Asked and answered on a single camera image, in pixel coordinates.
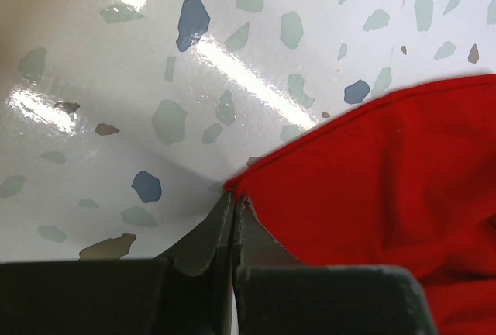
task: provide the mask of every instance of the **red cloth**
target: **red cloth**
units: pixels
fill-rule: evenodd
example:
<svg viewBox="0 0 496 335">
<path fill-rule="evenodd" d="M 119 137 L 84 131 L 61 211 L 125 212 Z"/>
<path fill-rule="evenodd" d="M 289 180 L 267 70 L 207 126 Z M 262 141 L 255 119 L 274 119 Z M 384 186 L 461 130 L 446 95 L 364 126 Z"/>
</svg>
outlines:
<svg viewBox="0 0 496 335">
<path fill-rule="evenodd" d="M 225 189 L 304 263 L 402 266 L 442 335 L 496 334 L 496 75 L 362 105 Z"/>
</svg>

